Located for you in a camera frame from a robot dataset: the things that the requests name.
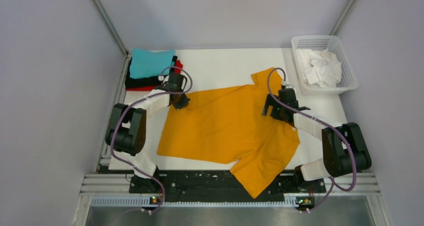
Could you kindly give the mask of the orange t shirt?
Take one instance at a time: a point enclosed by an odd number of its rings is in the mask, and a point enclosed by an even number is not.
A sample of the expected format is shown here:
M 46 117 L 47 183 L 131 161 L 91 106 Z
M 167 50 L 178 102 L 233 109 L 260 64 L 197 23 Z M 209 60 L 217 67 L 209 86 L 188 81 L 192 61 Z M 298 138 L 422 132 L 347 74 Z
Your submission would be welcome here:
M 187 107 L 170 108 L 158 155 L 233 163 L 231 174 L 258 197 L 289 164 L 300 139 L 288 123 L 262 114 L 281 76 L 267 69 L 251 78 L 250 85 L 190 93 Z

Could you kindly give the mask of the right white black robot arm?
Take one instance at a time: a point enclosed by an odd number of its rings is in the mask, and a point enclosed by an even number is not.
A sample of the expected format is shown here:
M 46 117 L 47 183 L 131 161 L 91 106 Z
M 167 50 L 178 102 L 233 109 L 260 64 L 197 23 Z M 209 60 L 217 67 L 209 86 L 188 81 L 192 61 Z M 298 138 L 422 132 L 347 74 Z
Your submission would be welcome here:
M 372 159 L 360 126 L 357 123 L 330 122 L 318 116 L 311 108 L 299 106 L 294 88 L 282 87 L 278 94 L 268 93 L 262 115 L 270 115 L 295 129 L 302 130 L 321 142 L 322 157 L 294 169 L 293 185 L 300 192 L 308 191 L 314 180 L 352 175 L 349 187 L 356 185 L 358 172 L 369 169 Z

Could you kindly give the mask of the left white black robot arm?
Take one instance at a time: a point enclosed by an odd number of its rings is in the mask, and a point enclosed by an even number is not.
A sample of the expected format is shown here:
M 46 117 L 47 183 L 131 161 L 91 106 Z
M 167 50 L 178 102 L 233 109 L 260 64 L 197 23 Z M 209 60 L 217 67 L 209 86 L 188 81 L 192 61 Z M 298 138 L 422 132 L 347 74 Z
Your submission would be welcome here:
M 188 72 L 183 75 L 170 72 L 159 78 L 162 84 L 141 99 L 129 105 L 117 103 L 113 106 L 105 142 L 113 158 L 130 166 L 136 176 L 143 177 L 141 185 L 147 192 L 155 192 L 160 187 L 159 193 L 164 198 L 164 185 L 154 175 L 157 166 L 148 155 L 143 160 L 138 160 L 137 155 L 145 154 L 147 119 L 162 108 L 173 106 L 180 110 L 186 107 L 190 101 L 186 93 L 192 89 L 193 80 Z

